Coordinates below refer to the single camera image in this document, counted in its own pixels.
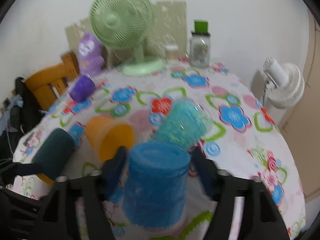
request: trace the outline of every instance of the metal screw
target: metal screw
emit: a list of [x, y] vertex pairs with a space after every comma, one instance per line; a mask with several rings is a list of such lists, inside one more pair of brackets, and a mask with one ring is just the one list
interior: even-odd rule
[[252, 180], [253, 180], [254, 182], [261, 182], [261, 179], [260, 179], [259, 176], [253, 176], [253, 177], [252, 177]]
[[56, 182], [66, 182], [68, 180], [67, 176], [60, 176], [56, 178]]
[[218, 170], [217, 171], [219, 175], [221, 176], [230, 176], [231, 174], [227, 170]]
[[102, 170], [93, 170], [90, 172], [90, 176], [100, 176], [102, 174]]

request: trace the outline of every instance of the beige panel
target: beige panel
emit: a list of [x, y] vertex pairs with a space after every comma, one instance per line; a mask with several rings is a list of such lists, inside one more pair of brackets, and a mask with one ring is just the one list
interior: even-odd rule
[[306, 86], [304, 97], [283, 132], [306, 197], [320, 188], [320, 90]]
[[[315, 57], [315, 49], [316, 49], [316, 26], [315, 26], [315, 19], [312, 15], [312, 13], [308, 10], [308, 15], [309, 15], [309, 46], [308, 46], [308, 54], [306, 58], [306, 64], [304, 66], [303, 70], [303, 77], [305, 81], [308, 80], [310, 76], [310, 71], [313, 66], [313, 61]], [[295, 107], [291, 107], [287, 110], [285, 116], [282, 118], [281, 122], [278, 125], [278, 128], [283, 131], [286, 124], [289, 122], [290, 117], [294, 113]]]
[[309, 72], [313, 65], [313, 59], [315, 57], [315, 49], [316, 49], [316, 22], [312, 15], [312, 13], [308, 10], [309, 15], [309, 46], [308, 46], [308, 54], [306, 58], [306, 64], [303, 70], [303, 77], [305, 80], [309, 77]]
[[[146, 42], [145, 52], [151, 55], [164, 55], [164, 44], [175, 43], [179, 46], [183, 56], [187, 50], [187, 20], [186, 2], [184, 1], [160, 1], [153, 4], [155, 23], [150, 28]], [[67, 40], [71, 51], [78, 54], [78, 44], [83, 33], [92, 32], [90, 19], [79, 20], [78, 23], [65, 28]], [[132, 57], [133, 49], [117, 49], [112, 52], [111, 58], [114, 64], [119, 64]], [[107, 64], [107, 50], [102, 53]]]
[[316, 53], [307, 84], [320, 89], [320, 32], [316, 31]]
[[309, 202], [309, 201], [311, 201], [311, 200], [313, 200], [313, 199], [315, 199], [316, 197], [319, 197], [319, 196], [320, 196], [320, 188], [314, 194], [309, 195], [308, 197], [305, 197], [305, 201]]

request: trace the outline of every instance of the fan base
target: fan base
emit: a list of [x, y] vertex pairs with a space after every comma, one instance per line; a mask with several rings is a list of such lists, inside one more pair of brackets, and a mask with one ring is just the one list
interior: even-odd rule
[[132, 62], [123, 64], [122, 73], [131, 77], [145, 77], [152, 73], [164, 70], [164, 62], [159, 57], [145, 57], [142, 63], [136, 63], [135, 59]]

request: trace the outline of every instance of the green lid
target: green lid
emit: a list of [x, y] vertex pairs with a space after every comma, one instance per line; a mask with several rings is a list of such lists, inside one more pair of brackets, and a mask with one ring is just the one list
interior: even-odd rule
[[208, 32], [208, 22], [195, 20], [195, 32], [196, 33], [207, 33]]

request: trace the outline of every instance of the chair backrest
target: chair backrest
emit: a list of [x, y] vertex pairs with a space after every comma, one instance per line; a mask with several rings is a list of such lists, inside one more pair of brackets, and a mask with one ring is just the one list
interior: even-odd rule
[[74, 53], [61, 56], [62, 62], [58, 65], [45, 68], [30, 76], [25, 84], [33, 92], [43, 110], [48, 110], [57, 96], [68, 87], [68, 81], [73, 81], [79, 74], [78, 61]]

